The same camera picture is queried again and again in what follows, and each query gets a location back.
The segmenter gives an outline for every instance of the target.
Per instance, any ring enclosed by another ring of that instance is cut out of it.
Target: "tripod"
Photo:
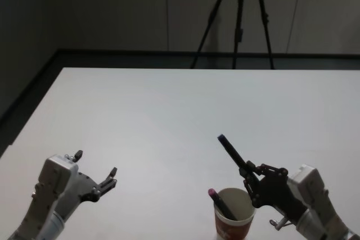
[[[215,20],[215,17],[218,13],[220,4],[221,4],[222,0],[216,0],[216,3],[214,5],[214,8],[212,9],[209,19],[208,19],[208,25],[206,26],[204,35],[201,38],[201,42],[199,45],[199,48],[197,49],[197,52],[195,54],[195,58],[193,60],[193,63],[191,65],[191,68],[193,69],[197,63],[197,59],[199,58],[199,54],[201,52],[201,49],[204,46],[206,37],[209,34],[209,30]],[[232,68],[235,69],[236,68],[236,55],[237,55],[237,49],[239,46],[239,42],[242,41],[242,34],[244,32],[244,30],[241,28],[241,21],[242,21],[242,11],[244,9],[244,0],[237,0],[237,17],[236,17],[236,27],[235,27],[235,35],[234,35],[234,52],[233,52],[233,58],[232,58]],[[269,37],[269,29],[268,29],[268,15],[266,13],[265,10],[265,1],[264,0],[259,0],[259,4],[260,4],[260,11],[261,11],[261,18],[262,18],[262,22],[263,22],[263,26],[264,26],[264,32],[265,32],[265,38],[266,38],[266,45],[267,45],[267,49],[268,49],[268,55],[269,55],[269,61],[270,61],[270,68],[272,70],[275,69],[274,67],[274,62],[273,62],[273,58],[272,58],[272,51],[271,51],[271,44],[270,44],[270,37]]]

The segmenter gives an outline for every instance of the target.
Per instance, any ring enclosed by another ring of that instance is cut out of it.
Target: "floor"
[[[191,53],[163,53],[159,55],[125,55],[103,52],[58,52],[14,105],[0,118],[0,157],[8,145],[16,139],[32,113],[51,87],[63,67],[105,67],[135,69],[189,69],[193,62]],[[360,57],[326,58],[324,56],[274,57],[274,65],[280,70],[360,70]],[[212,54],[200,57],[196,69],[231,69],[229,55]],[[269,69],[266,57],[240,57],[236,69]]]

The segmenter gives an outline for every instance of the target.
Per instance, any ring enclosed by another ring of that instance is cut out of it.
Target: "white table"
[[[19,225],[44,160],[84,150],[80,171],[118,185],[84,203],[60,240],[216,239],[207,190],[241,187],[217,136],[245,159],[317,167],[348,226],[360,230],[360,73],[63,69],[0,159],[0,238]],[[259,209],[248,239],[302,239],[277,232]]]

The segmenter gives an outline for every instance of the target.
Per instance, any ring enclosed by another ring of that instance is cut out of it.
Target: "marker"
[[[213,199],[215,205],[217,206],[217,208],[219,208],[219,210],[221,211],[221,213],[225,218],[235,221],[237,220],[236,217],[233,215],[233,213],[231,213],[229,207],[227,207],[227,205],[221,199],[219,194],[215,191],[215,189],[213,188],[209,189],[208,194]]]

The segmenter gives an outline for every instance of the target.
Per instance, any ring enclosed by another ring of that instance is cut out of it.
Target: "paper cup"
[[[255,214],[249,194],[238,188],[226,188],[218,194],[237,221],[225,218],[214,204],[217,233],[224,240],[243,240],[249,232]]]

